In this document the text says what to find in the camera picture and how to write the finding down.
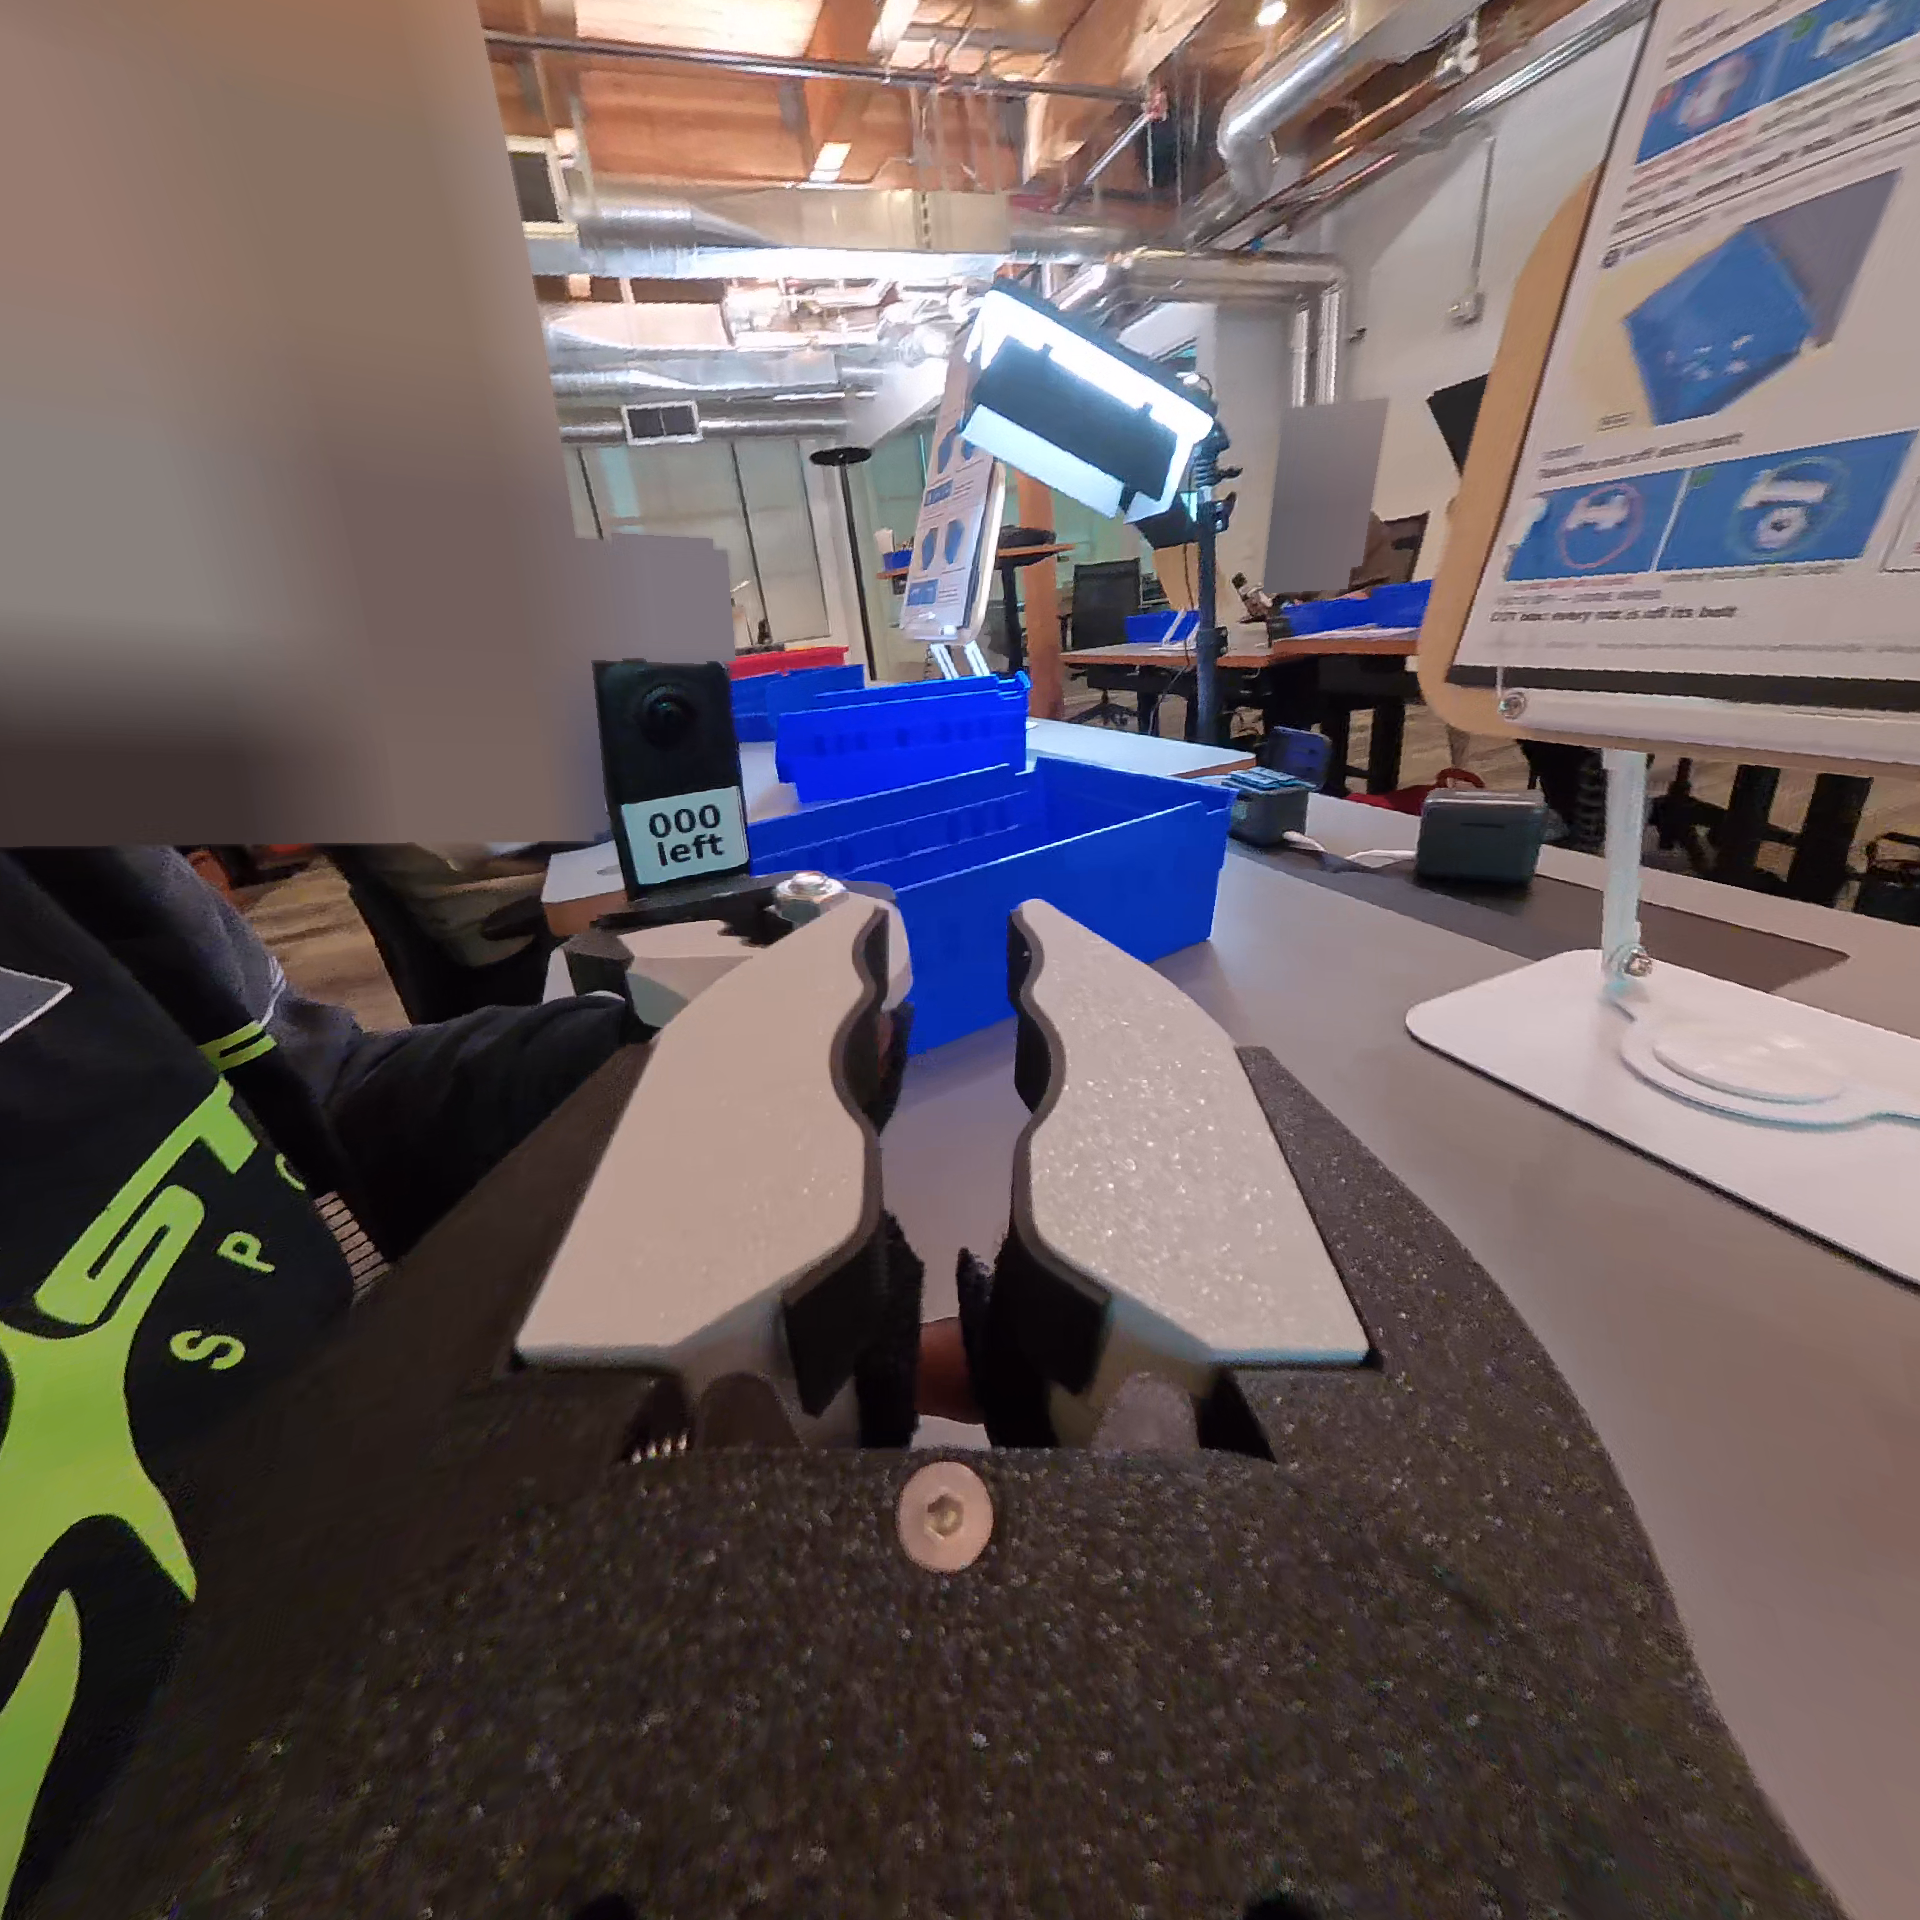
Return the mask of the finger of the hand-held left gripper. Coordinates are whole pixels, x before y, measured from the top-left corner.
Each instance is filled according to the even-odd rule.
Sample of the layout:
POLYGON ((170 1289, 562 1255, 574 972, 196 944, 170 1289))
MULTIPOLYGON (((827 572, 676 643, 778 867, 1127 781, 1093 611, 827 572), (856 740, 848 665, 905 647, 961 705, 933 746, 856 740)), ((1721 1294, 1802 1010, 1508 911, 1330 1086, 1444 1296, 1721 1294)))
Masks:
POLYGON ((743 930, 728 920, 673 920, 616 930, 626 960, 623 993, 638 1040, 655 1040, 686 1007, 719 981, 782 944, 770 930, 743 930))

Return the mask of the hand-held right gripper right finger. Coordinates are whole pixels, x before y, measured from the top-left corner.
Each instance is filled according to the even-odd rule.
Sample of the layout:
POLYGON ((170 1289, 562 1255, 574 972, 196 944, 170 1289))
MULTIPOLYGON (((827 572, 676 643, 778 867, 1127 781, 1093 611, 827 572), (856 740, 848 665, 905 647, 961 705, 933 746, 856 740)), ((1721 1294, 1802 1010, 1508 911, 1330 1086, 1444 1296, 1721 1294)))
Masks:
POLYGON ((1216 1425, 1240 1371, 1351 1371, 1373 1338, 1232 1035, 1046 900, 1008 918, 1008 1229, 986 1427, 1097 1432, 1133 1380, 1216 1425))

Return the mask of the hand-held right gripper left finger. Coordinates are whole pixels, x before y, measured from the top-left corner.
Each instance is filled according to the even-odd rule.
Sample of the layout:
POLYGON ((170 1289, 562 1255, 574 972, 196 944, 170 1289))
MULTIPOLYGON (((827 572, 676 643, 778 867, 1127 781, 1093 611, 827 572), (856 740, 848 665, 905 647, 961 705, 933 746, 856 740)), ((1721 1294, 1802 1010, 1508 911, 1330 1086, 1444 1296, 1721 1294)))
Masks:
MULTIPOLYGON (((876 1107, 894 934, 885 895, 848 895, 646 1043, 517 1328, 521 1363, 646 1371, 690 1403, 759 1379, 793 1433, 860 1433, 860 1368, 890 1328, 876 1107)), ((623 993, 608 927, 570 942, 565 966, 623 993)))

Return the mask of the blue plastic box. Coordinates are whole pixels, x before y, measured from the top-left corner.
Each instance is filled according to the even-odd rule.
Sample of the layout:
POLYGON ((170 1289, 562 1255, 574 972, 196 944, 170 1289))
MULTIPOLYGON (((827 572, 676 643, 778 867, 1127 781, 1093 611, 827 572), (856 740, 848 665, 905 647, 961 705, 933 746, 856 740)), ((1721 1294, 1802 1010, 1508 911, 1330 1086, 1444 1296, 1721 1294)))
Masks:
POLYGON ((1008 914, 1048 900, 1144 963, 1206 944, 1233 798, 1218 784, 1040 757, 814 804, 748 829, 755 872, 893 888, 911 960, 911 1051, 1005 1021, 1008 914))

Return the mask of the person's left forearm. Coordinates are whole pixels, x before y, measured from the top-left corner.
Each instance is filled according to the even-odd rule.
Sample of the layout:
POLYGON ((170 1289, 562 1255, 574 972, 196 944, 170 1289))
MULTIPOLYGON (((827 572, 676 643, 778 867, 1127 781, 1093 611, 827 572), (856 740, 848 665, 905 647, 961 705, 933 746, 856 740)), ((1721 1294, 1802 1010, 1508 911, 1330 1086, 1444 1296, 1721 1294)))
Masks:
POLYGON ((614 995, 570 995, 370 1033, 272 966, 209 989, 196 1040, 301 1183, 398 1262, 640 1021, 614 995))

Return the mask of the blue plastic bin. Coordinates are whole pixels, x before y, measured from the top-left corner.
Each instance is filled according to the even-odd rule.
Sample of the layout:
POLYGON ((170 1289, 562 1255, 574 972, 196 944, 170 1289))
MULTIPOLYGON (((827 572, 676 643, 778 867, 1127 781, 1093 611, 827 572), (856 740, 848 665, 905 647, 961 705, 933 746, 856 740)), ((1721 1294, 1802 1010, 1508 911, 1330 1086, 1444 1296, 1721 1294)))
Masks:
POLYGON ((832 691, 862 691, 860 663, 802 665, 733 680, 733 730, 743 746, 774 740, 788 713, 815 708, 832 691))
POLYGON ((839 804, 977 770, 1021 770, 1028 675, 820 691, 778 715, 778 781, 839 804))

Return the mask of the black floor lamp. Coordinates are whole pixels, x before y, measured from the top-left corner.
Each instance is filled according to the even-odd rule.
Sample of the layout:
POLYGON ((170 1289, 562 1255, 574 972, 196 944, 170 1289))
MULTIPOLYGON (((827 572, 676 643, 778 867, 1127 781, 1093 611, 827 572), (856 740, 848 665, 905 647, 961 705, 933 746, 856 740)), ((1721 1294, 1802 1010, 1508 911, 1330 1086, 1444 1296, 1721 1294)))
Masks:
POLYGON ((862 665, 867 682, 879 682, 879 643, 872 634, 868 584, 860 550, 854 452, 837 441, 802 441, 802 462, 829 643, 839 643, 845 661, 862 665))

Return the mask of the printed poster banner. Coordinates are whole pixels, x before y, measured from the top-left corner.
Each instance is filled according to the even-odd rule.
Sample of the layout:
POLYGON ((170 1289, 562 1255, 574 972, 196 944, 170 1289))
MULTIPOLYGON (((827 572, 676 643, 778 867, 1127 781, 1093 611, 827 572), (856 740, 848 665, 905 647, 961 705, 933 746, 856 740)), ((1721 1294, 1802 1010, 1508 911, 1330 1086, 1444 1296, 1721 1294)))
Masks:
POLYGON ((911 540, 898 631, 922 647, 980 637, 1003 525, 1003 468, 966 439, 974 370, 948 363, 941 413, 924 462, 924 492, 911 540))

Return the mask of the small black box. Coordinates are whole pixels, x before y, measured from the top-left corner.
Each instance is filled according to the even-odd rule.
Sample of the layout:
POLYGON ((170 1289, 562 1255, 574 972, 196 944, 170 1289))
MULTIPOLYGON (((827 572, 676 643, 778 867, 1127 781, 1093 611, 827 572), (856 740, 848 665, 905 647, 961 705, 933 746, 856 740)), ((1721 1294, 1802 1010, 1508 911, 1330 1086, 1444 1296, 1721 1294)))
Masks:
POLYGON ((1415 880, 1440 888, 1527 888, 1549 826, 1539 791, 1438 786, 1420 806, 1415 880))

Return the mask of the sign on white stand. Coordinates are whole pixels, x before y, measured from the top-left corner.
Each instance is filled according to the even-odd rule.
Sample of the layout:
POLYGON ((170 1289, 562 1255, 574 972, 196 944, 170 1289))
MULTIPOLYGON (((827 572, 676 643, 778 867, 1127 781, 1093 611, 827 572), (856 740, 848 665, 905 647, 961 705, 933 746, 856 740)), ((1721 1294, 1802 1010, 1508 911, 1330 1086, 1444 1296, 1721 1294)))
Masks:
POLYGON ((1918 1284, 1918 1040, 1643 947, 1646 757, 1918 768, 1918 3, 1655 3, 1513 295, 1423 690, 1604 746, 1595 949, 1408 1033, 1918 1284))

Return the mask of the studio light on stand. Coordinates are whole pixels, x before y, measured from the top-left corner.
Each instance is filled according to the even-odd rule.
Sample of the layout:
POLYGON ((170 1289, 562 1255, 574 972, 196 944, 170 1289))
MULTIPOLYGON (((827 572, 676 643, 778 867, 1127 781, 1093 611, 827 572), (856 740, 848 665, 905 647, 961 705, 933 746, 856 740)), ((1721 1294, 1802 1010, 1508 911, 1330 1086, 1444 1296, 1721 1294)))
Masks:
POLYGON ((965 441, 1131 524, 1151 546, 1200 546, 1195 723, 1218 737, 1218 492, 1232 439, 1210 388, 1171 376, 1015 281, 993 281, 965 346, 965 441))

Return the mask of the wooden office desk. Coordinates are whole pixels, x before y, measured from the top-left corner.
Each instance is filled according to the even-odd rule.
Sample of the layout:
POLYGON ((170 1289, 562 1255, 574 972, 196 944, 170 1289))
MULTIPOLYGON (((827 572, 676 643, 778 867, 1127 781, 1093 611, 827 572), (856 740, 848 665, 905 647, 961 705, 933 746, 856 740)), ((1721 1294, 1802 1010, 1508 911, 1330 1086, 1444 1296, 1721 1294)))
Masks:
POLYGON ((1408 708, 1420 705, 1418 643, 1415 626, 1229 637, 1216 673, 1223 708, 1216 731, 1201 731, 1193 643, 1068 649, 1061 665, 1087 680, 1093 691, 1131 691, 1144 734, 1159 734, 1170 698, 1183 701, 1188 746, 1258 749, 1277 725, 1323 731, 1334 740, 1323 793, 1344 798, 1355 777, 1368 793, 1401 786, 1403 723, 1408 708))

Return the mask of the row of blue bins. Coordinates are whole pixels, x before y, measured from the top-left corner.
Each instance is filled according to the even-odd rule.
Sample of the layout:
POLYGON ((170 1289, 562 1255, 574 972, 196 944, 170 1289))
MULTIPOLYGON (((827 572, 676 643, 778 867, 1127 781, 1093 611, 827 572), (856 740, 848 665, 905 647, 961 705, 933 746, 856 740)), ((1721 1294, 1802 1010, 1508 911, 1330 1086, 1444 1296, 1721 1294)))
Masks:
MULTIPOLYGON (((1403 631, 1415 634, 1426 614, 1433 584, 1380 584, 1360 594, 1282 603, 1275 619, 1287 637, 1403 631)), ((1177 647, 1200 634, 1200 611, 1138 611, 1125 619, 1127 643, 1177 647)))

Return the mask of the person's black printed shirt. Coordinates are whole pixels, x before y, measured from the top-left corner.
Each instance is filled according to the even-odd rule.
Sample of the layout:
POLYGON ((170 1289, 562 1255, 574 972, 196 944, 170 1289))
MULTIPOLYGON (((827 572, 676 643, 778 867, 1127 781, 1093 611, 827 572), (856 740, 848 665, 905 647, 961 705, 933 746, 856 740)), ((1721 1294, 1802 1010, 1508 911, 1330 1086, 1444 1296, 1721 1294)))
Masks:
POLYGON ((123 1768, 199 1594, 180 1454, 351 1310, 378 1262, 278 1051, 284 981, 209 956, 220 897, 4 851, 4 1914, 123 1768))

